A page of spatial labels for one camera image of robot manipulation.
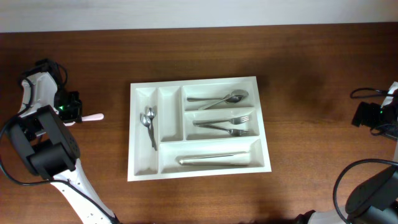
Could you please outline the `white cutlery tray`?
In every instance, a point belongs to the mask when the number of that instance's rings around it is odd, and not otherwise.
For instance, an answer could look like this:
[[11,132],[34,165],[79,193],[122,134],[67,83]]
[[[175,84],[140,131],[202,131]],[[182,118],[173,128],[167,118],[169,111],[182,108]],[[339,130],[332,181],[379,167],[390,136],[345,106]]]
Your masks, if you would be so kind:
[[[188,102],[187,97],[224,98],[234,90],[249,95],[238,103],[222,102],[198,110],[217,100]],[[148,107],[155,110],[154,136],[157,151],[151,144],[140,114]],[[250,135],[234,137],[225,131],[199,128],[193,121],[250,116],[243,124],[210,124],[243,129]],[[248,166],[181,166],[177,156],[249,152],[246,155],[203,161],[249,162]],[[271,162],[262,118],[256,77],[214,78],[173,82],[133,83],[130,86],[129,157],[127,178],[130,181],[174,179],[209,175],[270,172]]]

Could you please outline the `metal chopstick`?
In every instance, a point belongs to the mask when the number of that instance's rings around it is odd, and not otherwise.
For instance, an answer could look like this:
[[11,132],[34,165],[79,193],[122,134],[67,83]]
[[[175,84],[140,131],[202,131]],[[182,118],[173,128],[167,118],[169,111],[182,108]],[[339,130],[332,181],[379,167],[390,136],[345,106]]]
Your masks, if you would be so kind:
[[209,158],[217,158],[217,157],[233,157],[233,156],[240,156],[246,155],[249,152],[229,152],[229,153],[222,153],[222,154],[204,154],[204,155],[191,155],[191,156],[177,156],[175,159],[185,160],[185,159],[209,159]]
[[248,166],[249,162],[230,162],[230,161],[203,161],[181,159],[178,161],[181,166]]

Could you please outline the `small metal spoon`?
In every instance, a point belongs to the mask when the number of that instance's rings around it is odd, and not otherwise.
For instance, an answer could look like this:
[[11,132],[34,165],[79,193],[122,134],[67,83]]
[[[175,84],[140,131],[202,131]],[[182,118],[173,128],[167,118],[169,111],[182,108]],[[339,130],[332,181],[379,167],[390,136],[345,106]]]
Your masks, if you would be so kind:
[[150,134],[150,139],[152,141],[152,147],[155,150],[157,150],[155,136],[154,136],[154,124],[153,124],[153,119],[155,118],[155,110],[151,107],[148,107],[146,115],[150,119],[149,134]]
[[143,113],[140,114],[140,121],[141,121],[141,124],[147,128],[152,147],[154,148],[155,151],[157,151],[157,145],[156,145],[154,133],[152,132],[152,121],[146,114],[143,114]]

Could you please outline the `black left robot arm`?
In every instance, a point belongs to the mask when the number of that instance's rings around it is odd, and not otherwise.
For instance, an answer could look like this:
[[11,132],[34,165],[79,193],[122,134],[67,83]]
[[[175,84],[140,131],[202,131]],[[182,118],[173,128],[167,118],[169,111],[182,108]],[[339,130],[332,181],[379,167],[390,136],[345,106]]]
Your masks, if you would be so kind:
[[50,184],[68,201],[83,223],[119,223],[87,179],[80,148],[69,127],[100,121],[102,113],[82,115],[77,91],[67,91],[68,73],[59,63],[43,59],[19,77],[21,108],[1,130],[26,169],[41,177],[32,185]]

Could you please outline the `pink plastic knife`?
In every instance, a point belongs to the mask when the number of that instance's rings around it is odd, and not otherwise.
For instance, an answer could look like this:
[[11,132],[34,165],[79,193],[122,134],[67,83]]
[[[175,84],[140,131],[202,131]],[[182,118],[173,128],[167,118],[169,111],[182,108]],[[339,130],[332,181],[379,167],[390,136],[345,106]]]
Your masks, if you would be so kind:
[[103,113],[96,113],[96,114],[91,114],[88,116],[82,116],[81,118],[78,118],[76,121],[71,121],[69,123],[64,123],[65,126],[73,126],[75,123],[82,123],[85,121],[100,121],[104,119],[104,114]]

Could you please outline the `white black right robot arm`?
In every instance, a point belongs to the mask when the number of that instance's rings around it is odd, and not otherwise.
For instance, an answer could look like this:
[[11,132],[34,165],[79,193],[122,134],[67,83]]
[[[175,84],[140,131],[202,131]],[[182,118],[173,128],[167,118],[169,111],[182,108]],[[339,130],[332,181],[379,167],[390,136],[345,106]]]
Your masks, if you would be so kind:
[[[360,102],[351,124],[366,126],[373,136],[385,136],[397,140],[397,90],[377,90],[373,95],[354,96],[359,91],[371,88],[358,88],[350,93],[350,98],[390,98],[385,105]],[[361,164],[384,164],[384,170],[359,184],[349,195],[345,210],[338,206],[338,187],[345,174]],[[362,159],[346,166],[337,177],[332,199],[334,210],[316,212],[311,210],[298,215],[294,223],[397,223],[397,162],[385,159]]]

